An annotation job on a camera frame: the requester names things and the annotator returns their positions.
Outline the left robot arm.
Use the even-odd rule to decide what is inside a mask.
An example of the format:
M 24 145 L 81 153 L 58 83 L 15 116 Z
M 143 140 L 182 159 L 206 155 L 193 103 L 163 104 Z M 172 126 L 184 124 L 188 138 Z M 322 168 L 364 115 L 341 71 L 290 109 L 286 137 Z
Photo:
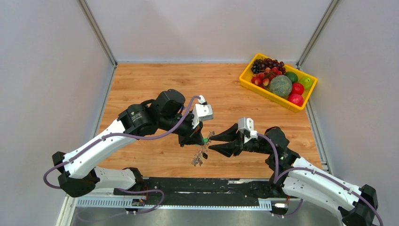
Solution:
M 137 168 L 122 170 L 99 167 L 99 163 L 117 150 L 139 140 L 155 140 L 157 130 L 176 134 L 180 146 L 204 145 L 203 122 L 213 119 L 212 106 L 203 96 L 187 103 L 174 89 L 162 91 L 156 99 L 130 105 L 103 132 L 83 146 L 52 156 L 54 169 L 60 172 L 56 189 L 71 197 L 81 197 L 97 189 L 123 189 L 133 195 L 144 189 Z

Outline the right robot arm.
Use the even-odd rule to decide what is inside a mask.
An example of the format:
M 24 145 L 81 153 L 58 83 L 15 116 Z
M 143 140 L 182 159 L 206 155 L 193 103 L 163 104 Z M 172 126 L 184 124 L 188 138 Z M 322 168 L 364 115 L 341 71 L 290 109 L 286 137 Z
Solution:
M 311 202 L 338 217 L 345 226 L 372 226 L 375 219 L 383 225 L 372 186 L 350 184 L 314 166 L 289 149 L 289 140 L 280 127 L 268 128 L 261 134 L 253 125 L 235 123 L 209 140 L 218 141 L 209 148 L 226 157 L 243 151 L 267 154 L 265 163 L 273 170 L 268 185 L 274 196 L 285 194 Z

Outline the red cherry bunch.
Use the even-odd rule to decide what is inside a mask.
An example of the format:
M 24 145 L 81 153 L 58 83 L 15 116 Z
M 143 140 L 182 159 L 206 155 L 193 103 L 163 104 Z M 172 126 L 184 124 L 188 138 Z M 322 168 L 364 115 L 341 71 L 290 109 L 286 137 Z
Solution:
M 273 67 L 272 69 L 267 67 L 265 70 L 253 74 L 251 83 L 265 89 L 269 86 L 270 81 L 273 78 L 280 75 L 283 75 L 283 72 L 280 71 L 277 67 Z

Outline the green netted melon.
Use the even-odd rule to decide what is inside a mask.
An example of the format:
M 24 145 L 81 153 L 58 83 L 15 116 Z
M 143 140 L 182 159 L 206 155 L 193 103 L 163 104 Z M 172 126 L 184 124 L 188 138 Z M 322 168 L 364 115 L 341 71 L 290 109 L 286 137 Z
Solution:
M 287 97 L 292 92 L 292 82 L 285 75 L 276 76 L 270 81 L 269 91 L 279 97 Z

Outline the red apple lower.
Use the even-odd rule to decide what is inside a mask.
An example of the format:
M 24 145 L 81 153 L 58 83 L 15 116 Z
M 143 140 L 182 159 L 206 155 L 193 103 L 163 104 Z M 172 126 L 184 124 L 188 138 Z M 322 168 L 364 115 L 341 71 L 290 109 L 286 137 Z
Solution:
M 302 95 L 299 95 L 297 93 L 289 95 L 287 100 L 297 106 L 302 106 L 304 103 L 304 98 L 302 97 Z

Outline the red apple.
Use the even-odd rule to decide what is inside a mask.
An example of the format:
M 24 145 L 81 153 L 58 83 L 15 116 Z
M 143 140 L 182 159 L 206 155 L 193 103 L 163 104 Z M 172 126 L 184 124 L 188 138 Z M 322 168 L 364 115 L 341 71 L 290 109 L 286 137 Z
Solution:
M 289 95 L 287 100 L 297 106 L 302 106 L 304 103 L 304 98 L 302 97 L 302 95 L 299 95 L 297 93 Z
M 304 93 L 304 86 L 303 84 L 296 82 L 292 84 L 291 94 L 298 94 L 302 95 Z

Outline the dark grape bunch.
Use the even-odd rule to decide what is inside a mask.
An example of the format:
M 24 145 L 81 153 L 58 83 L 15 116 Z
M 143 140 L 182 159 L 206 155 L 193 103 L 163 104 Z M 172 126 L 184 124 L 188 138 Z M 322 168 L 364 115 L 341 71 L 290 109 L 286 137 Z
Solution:
M 282 62 L 282 61 L 279 62 L 277 59 L 271 59 L 271 58 L 256 59 L 252 63 L 250 70 L 254 74 L 261 73 L 261 72 L 265 73 L 267 68 L 269 68 L 273 72 L 276 72 L 277 74 L 285 74 L 286 73 L 286 68 L 285 68 L 284 62 Z

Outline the red apple upper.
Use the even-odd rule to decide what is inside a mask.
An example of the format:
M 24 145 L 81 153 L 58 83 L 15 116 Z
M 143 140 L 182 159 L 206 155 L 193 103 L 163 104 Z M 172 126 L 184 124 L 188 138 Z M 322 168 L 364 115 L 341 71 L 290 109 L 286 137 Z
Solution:
M 291 94 L 298 94 L 302 95 L 304 93 L 304 86 L 303 84 L 296 82 L 292 84 Z

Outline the dark green lime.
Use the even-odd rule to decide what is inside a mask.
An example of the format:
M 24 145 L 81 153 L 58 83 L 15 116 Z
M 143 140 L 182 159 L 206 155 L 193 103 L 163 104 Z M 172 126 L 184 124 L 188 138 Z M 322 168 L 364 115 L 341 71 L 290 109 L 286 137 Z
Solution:
M 286 72 L 285 75 L 291 80 L 292 83 L 298 82 L 298 76 L 294 72 Z

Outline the light green apple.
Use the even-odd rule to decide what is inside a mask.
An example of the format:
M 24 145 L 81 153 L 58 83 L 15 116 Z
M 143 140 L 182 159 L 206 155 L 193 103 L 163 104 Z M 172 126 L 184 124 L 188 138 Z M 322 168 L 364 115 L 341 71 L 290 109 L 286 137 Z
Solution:
M 303 85 L 305 90 L 309 90 L 313 85 L 313 80 L 309 77 L 302 77 L 298 82 Z

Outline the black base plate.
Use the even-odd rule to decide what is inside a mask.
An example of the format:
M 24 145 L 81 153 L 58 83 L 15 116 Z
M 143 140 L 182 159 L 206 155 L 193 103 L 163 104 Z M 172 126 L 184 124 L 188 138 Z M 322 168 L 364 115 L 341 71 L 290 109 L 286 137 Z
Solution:
M 132 191 L 145 194 L 147 204 L 182 206 L 256 206 L 259 199 L 286 199 L 269 180 L 238 178 L 145 178 Z

